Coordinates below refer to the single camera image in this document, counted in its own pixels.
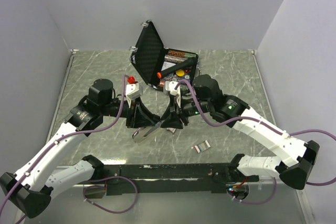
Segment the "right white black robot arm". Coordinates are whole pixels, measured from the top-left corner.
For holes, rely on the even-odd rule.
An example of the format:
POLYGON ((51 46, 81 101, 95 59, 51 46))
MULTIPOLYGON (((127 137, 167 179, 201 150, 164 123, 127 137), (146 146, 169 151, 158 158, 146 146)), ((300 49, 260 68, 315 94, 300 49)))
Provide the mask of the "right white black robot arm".
POLYGON ((270 176, 280 178, 291 188, 304 189, 320 149, 317 142, 300 140, 276 127, 240 98, 223 94, 218 82, 207 74, 198 76, 193 83, 167 81, 163 90, 171 104, 161 127, 181 129, 189 117, 201 115, 208 125, 227 125, 273 153, 268 157, 237 154, 229 168, 233 180, 270 176))

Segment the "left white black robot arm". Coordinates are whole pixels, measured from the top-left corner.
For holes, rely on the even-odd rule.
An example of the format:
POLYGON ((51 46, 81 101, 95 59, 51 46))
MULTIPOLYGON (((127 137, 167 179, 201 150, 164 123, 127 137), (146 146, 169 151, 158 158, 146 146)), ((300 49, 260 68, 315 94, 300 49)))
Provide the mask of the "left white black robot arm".
POLYGON ((142 93, 139 83, 129 76, 123 79, 121 97, 116 96, 112 81, 95 80, 45 146, 22 168, 1 176, 5 201, 12 202, 25 217, 35 218, 71 186, 88 180, 101 181, 104 164, 92 155, 62 172, 53 172, 74 147, 90 134, 111 128, 119 118, 127 120, 128 128, 156 126, 160 117, 144 106, 142 93))

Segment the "black stapler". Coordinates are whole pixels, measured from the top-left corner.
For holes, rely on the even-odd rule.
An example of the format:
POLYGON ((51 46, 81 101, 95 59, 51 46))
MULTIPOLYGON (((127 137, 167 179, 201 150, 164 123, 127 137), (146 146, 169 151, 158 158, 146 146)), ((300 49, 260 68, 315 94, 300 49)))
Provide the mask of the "black stapler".
POLYGON ((141 143, 142 141, 154 136, 161 129, 162 122, 159 121, 155 126, 144 126, 138 128, 133 134, 132 139, 135 143, 141 143))

